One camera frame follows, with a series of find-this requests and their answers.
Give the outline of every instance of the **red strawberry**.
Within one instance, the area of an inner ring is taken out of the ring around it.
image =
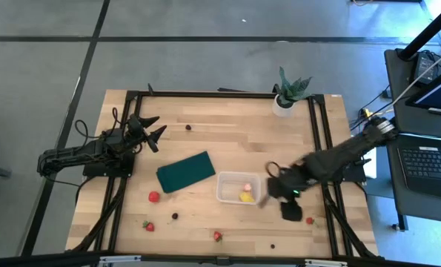
[[[149,193],[149,197],[147,197],[149,199],[150,202],[152,203],[156,203],[159,201],[159,193],[156,191],[151,191]]]
[[[311,225],[311,224],[314,223],[314,219],[311,218],[311,217],[307,217],[307,218],[306,218],[306,223],[309,224],[309,225]]]
[[[146,231],[154,231],[154,224],[148,221],[144,221],[143,228],[145,228]]]
[[[215,232],[213,233],[213,239],[214,239],[216,242],[219,242],[220,240],[222,240],[222,234],[220,234],[218,231],[215,231]]]

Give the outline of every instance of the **green towel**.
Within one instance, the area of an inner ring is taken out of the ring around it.
[[[173,164],[162,166],[156,172],[165,193],[172,193],[215,174],[207,151]]]

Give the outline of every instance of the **plastic container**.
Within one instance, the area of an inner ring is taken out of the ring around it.
[[[255,202],[243,202],[240,194],[245,184],[251,184],[251,195]],[[221,171],[217,178],[217,199],[231,204],[256,205],[261,197],[262,183],[257,174]]]

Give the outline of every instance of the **white pot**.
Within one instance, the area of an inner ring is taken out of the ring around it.
[[[273,113],[276,116],[281,116],[281,117],[290,117],[291,114],[293,113],[293,109],[294,109],[294,105],[296,103],[293,103],[292,106],[290,106],[289,108],[282,108],[278,105],[278,103],[276,102],[278,99],[279,95],[276,95],[274,97],[274,101],[273,101]]]

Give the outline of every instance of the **concrete floor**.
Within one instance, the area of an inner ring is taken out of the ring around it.
[[[51,4],[0,0],[0,35],[91,36],[101,6],[102,0]],[[414,37],[427,23],[428,14],[414,3],[356,7],[346,0],[112,0],[102,36]],[[0,42],[0,166],[13,171],[10,179],[0,179],[0,257],[18,253],[42,179],[36,173],[37,156],[55,144],[87,47],[87,42]],[[279,66],[291,78],[312,76],[312,93],[342,94],[347,113],[354,119],[357,110],[388,84],[383,51],[395,47],[400,46],[98,43],[76,119],[86,121],[93,131],[106,89],[144,90],[148,82],[155,90],[224,87],[268,92],[279,82]],[[371,109],[383,103],[378,100]],[[82,141],[72,132],[67,146]],[[81,168],[58,175],[60,180],[75,183],[80,183],[80,177]],[[74,195],[74,188],[55,186],[36,254],[64,250]],[[394,232],[388,228],[397,221],[393,200],[370,197],[369,208],[382,256],[441,265],[441,222],[411,218],[410,231]]]

